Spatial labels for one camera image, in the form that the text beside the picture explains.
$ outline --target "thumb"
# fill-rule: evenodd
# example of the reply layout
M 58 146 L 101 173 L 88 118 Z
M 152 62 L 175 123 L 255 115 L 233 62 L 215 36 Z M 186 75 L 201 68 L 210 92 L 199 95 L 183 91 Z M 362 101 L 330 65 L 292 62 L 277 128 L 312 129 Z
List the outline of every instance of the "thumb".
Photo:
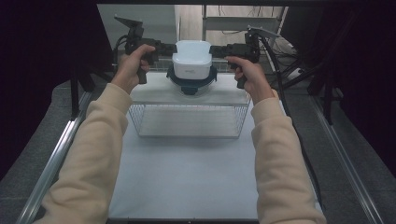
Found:
M 121 57 L 120 57 L 120 62 L 125 61 L 127 58 L 128 58 L 128 55 L 122 54 Z
M 135 50 L 133 52 L 133 55 L 135 55 L 138 58 L 141 58 L 146 53 L 150 53 L 150 52 L 152 52 L 154 50 L 155 50 L 154 47 L 144 44 L 144 45 L 140 46 L 137 50 Z
M 225 60 L 227 60 L 229 63 L 236 63 L 241 67 L 244 67 L 245 65 L 247 65 L 247 63 L 249 63 L 248 60 L 239 58 L 239 57 L 235 57 L 235 56 L 228 56 L 225 57 Z

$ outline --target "transparent container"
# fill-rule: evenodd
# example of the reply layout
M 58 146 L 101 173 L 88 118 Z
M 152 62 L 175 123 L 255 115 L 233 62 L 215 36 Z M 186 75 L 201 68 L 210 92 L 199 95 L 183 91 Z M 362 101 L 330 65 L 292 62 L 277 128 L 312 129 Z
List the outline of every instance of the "transparent container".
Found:
M 233 74 L 218 73 L 198 96 L 182 94 L 165 72 L 149 72 L 147 79 L 131 93 L 130 115 L 140 136 L 239 137 L 250 96 L 236 88 Z

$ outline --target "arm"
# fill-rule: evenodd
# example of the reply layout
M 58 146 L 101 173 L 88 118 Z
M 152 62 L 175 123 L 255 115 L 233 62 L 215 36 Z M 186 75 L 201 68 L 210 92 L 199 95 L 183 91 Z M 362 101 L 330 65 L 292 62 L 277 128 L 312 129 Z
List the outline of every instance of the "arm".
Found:
M 315 197 L 306 171 L 300 142 L 291 119 L 283 114 L 276 93 L 262 68 L 247 60 L 226 58 L 241 66 L 235 79 L 247 77 L 245 90 L 254 107 L 255 175 L 260 223 L 326 223 L 315 208 Z
M 46 214 L 37 223 L 106 223 L 128 124 L 125 114 L 132 104 L 129 93 L 139 83 L 140 58 L 150 51 L 143 46 L 124 57 L 112 83 L 90 103 L 59 179 L 43 199 Z M 142 68 L 147 70 L 147 63 Z

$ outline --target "white table surface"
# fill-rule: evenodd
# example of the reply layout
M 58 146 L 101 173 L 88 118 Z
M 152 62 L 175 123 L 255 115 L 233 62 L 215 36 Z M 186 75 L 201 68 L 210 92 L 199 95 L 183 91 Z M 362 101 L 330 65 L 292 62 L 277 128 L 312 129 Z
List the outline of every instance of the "white table surface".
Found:
M 256 219 L 250 109 L 238 139 L 141 138 L 127 115 L 109 217 Z

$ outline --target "beige sweater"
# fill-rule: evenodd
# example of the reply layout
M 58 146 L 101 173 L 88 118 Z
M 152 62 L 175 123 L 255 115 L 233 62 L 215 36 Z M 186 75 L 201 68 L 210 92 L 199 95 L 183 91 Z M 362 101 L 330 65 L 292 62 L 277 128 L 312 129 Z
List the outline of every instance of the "beige sweater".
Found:
M 113 84 L 91 102 L 59 180 L 44 197 L 46 215 L 37 223 L 106 223 L 131 104 L 131 97 Z M 314 206 L 299 140 L 278 99 L 257 103 L 251 114 L 260 223 L 325 223 Z

